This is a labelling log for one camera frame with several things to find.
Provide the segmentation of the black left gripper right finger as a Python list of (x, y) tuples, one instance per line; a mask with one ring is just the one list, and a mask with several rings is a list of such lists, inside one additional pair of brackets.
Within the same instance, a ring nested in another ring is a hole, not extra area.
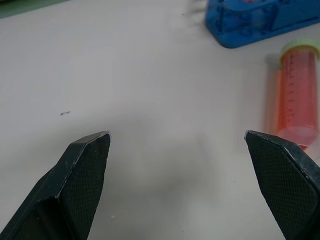
[(320, 168), (297, 144), (248, 130), (259, 189), (287, 240), (320, 238)]

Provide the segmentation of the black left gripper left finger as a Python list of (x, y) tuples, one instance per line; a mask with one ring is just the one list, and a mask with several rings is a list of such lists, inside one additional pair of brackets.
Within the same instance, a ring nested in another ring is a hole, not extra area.
[(108, 131), (72, 142), (34, 185), (0, 234), (2, 240), (86, 240), (101, 198)]

